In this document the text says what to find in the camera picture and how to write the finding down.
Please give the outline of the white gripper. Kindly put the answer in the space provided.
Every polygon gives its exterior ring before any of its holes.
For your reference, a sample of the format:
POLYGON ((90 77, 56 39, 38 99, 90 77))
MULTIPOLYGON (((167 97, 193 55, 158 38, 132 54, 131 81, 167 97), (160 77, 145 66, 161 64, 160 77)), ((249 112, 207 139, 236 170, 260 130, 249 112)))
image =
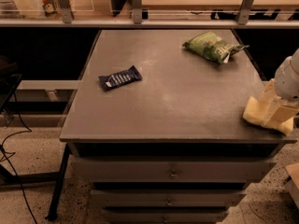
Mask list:
POLYGON ((298 99, 299 49, 283 61, 275 73, 275 79, 272 78, 265 84, 258 98, 262 108, 267 109, 262 126, 292 130, 293 118, 299 112, 298 99))

